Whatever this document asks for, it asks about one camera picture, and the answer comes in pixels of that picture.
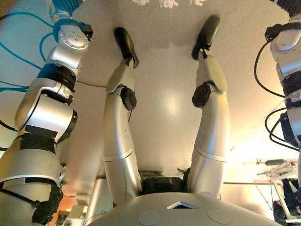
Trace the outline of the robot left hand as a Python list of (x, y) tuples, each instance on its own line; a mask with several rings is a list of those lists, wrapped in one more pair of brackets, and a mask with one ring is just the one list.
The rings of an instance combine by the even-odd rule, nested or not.
[(52, 0), (51, 3), (54, 5), (56, 10), (67, 12), (72, 14), (80, 5), (83, 0)]

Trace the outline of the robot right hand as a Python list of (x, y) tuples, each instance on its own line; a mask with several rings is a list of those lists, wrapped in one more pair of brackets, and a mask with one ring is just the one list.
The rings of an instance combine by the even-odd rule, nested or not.
[(286, 11), (290, 17), (301, 13), (301, 0), (277, 0), (277, 5)]

